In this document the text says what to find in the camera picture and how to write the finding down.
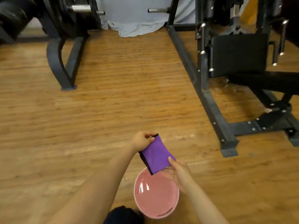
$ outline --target forearm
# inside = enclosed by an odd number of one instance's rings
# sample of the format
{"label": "forearm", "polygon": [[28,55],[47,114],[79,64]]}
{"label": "forearm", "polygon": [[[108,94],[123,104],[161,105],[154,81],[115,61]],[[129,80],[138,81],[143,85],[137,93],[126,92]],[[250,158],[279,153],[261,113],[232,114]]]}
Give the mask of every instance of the forearm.
{"label": "forearm", "polygon": [[133,156],[131,149],[122,149],[87,179],[65,207],[55,214],[50,224],[103,223]]}
{"label": "forearm", "polygon": [[187,195],[202,224],[228,224],[226,218],[220,213],[210,198],[193,182],[187,187]]}

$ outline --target hand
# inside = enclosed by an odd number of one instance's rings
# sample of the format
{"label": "hand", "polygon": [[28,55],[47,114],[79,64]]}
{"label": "hand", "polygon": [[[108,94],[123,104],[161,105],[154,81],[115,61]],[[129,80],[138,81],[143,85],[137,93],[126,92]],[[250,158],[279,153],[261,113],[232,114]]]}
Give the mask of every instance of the hand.
{"label": "hand", "polygon": [[144,132],[144,131],[139,131],[132,139],[131,142],[131,148],[135,153],[140,152],[142,150],[144,150],[146,147],[148,147],[150,145],[150,143],[152,143],[155,138],[151,137],[154,136],[155,133],[151,133],[151,132]]}
{"label": "hand", "polygon": [[188,185],[194,183],[188,165],[178,159],[175,161],[171,157],[169,157],[168,160],[171,166],[162,170],[162,174],[173,180],[182,192],[187,193]]}

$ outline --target person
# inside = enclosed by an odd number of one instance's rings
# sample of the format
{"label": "person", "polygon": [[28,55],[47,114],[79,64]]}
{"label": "person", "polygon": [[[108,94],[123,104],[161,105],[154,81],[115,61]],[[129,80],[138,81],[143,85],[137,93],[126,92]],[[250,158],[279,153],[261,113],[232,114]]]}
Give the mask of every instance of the person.
{"label": "person", "polygon": [[[59,210],[48,224],[122,224],[144,223],[141,212],[124,206],[110,211],[118,187],[133,156],[144,150],[155,138],[151,132],[138,132],[130,145],[122,148],[106,165],[78,189],[69,202]],[[172,179],[192,202],[202,224],[228,224],[217,207],[194,181],[185,162],[169,158],[171,166],[163,175]]]}

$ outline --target person's left hand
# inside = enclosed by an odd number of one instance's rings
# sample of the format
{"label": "person's left hand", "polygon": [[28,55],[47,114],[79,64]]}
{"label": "person's left hand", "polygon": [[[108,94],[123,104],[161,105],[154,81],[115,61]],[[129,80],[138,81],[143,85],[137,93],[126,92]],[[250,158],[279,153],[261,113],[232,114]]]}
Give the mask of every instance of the person's left hand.
{"label": "person's left hand", "polygon": [[132,139],[131,142],[131,149],[133,150],[134,154],[144,150],[146,147],[152,143],[155,138],[151,137],[154,136],[155,133],[146,132],[146,131],[139,131]]}

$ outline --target white curtain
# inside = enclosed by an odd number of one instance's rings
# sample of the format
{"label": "white curtain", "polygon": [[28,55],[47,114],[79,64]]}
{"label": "white curtain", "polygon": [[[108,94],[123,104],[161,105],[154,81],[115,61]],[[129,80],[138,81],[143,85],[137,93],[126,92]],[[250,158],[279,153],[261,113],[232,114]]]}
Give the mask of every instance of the white curtain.
{"label": "white curtain", "polygon": [[[169,7],[171,0],[97,0],[103,28],[118,30],[121,37],[134,37],[159,30],[168,20],[166,13],[151,13],[148,9]],[[180,0],[175,23],[195,23],[195,0]]]}

